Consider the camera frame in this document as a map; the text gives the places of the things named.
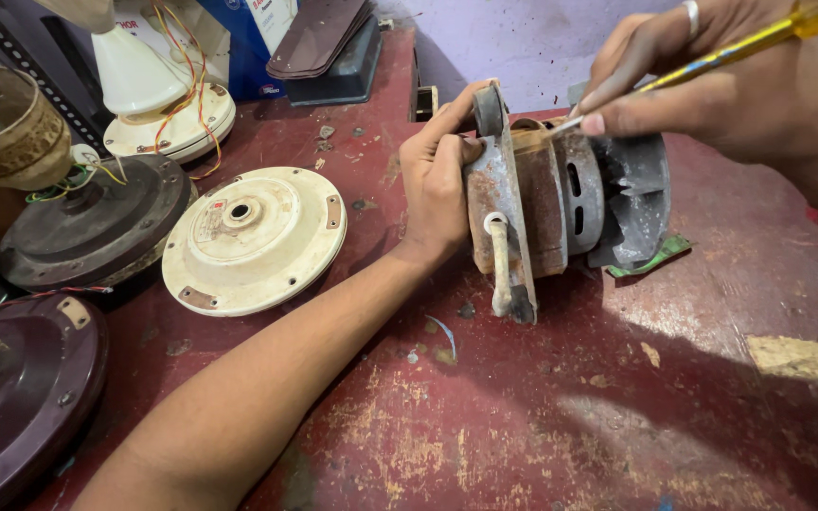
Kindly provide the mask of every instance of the worn table surface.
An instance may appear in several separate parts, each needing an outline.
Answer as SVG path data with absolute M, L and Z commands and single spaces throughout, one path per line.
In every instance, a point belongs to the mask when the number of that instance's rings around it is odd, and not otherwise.
M 120 289 L 102 402 L 26 507 L 67 509 L 169 392 L 399 241 L 392 155 L 420 128 L 407 122 L 413 39 L 384 34 L 365 105 L 239 106 L 225 163 L 199 188 L 324 160 L 352 205 L 343 251 L 312 291 L 250 317 L 189 312 L 158 269 Z M 315 154 L 323 124 L 335 147 Z M 491 280 L 462 251 L 335 382 L 243 508 L 818 510 L 818 228 L 772 170 L 665 142 L 671 231 L 691 253 L 641 279 L 543 279 L 539 324 L 520 326 L 491 315 Z M 426 316 L 454 333 L 455 361 Z

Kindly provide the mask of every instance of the label sticker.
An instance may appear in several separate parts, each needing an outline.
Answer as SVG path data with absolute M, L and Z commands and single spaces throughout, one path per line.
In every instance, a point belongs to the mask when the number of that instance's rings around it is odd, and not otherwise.
M 201 226 L 197 230 L 197 241 L 203 243 L 213 241 L 220 234 L 222 214 L 226 211 L 226 199 L 214 201 L 207 207 Z

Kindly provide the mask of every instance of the red and yellow wire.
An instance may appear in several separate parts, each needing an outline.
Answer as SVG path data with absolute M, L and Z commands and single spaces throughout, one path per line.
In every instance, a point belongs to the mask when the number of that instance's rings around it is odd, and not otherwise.
M 216 138 L 216 135 L 213 134 L 213 130 L 210 129 L 210 126 L 208 126 L 207 123 L 204 122 L 204 83 L 205 83 L 205 77 L 207 75 L 207 55 L 204 53 L 204 50 L 201 48 L 201 44 L 197 41 L 197 38 L 195 37 L 195 35 L 191 33 L 191 30 L 188 30 L 188 27 L 184 23 L 182 23 L 182 20 L 180 20 L 178 17 L 176 17 L 176 13 L 174 13 L 172 11 L 172 9 L 170 9 L 168 6 L 166 6 L 163 3 L 163 0 L 150 0 L 150 4 L 151 4 L 151 6 L 153 6 L 153 12 L 156 14 L 156 19 L 158 19 L 160 21 L 160 26 L 163 28 L 165 33 L 168 34 L 169 37 L 173 40 L 173 44 L 176 45 L 176 48 L 178 48 L 178 50 L 180 52 L 182 52 L 182 55 L 185 56 L 185 60 L 188 63 L 188 69 L 191 71 L 191 79 L 192 79 L 191 88 L 188 89 L 188 94 L 186 95 L 185 99 L 182 101 L 182 103 L 178 104 L 176 106 L 176 108 L 173 108 L 173 110 L 169 113 L 169 115 L 167 115 L 166 118 L 163 120 L 163 123 L 160 125 L 160 129 L 157 130 L 156 138 L 153 140 L 153 152 L 156 153 L 156 154 L 159 154 L 159 152 L 160 152 L 160 133 L 163 133 L 163 129 L 166 127 L 166 125 L 169 123 L 169 121 L 172 120 L 172 118 L 176 114 L 178 114 L 184 108 L 186 108 L 192 102 L 194 97 L 197 96 L 197 118 L 198 118 L 198 121 L 201 123 L 201 126 L 204 127 L 204 131 L 210 135 L 210 137 L 213 140 L 213 143 L 216 145 L 216 163 L 213 165 L 213 168 L 208 170 L 203 175 L 193 176 L 191 178 L 193 181 L 198 181 L 200 179 L 204 179 L 205 177 L 210 176 L 210 174 L 215 172 L 216 169 L 219 169 L 220 164 L 222 162 L 222 149 L 220 149 L 220 141 Z M 194 63 L 192 63 L 191 58 L 188 57 L 188 53 L 186 53 L 185 49 L 182 48 L 182 45 L 178 42 L 178 40 L 176 40 L 176 37 L 173 35 L 172 31 L 170 31 L 169 27 L 166 25 L 165 19 L 163 18 L 163 12 L 162 12 L 164 10 L 165 10 L 166 14 L 168 14 L 170 17 L 172 17 L 174 20 L 176 20 L 176 23 L 183 30 L 186 31 L 186 33 L 188 34 L 188 37 L 190 37 L 192 42 L 195 43 L 195 46 L 197 47 L 197 51 L 201 53 L 201 62 L 203 64 L 201 66 L 201 76 L 196 76 Z

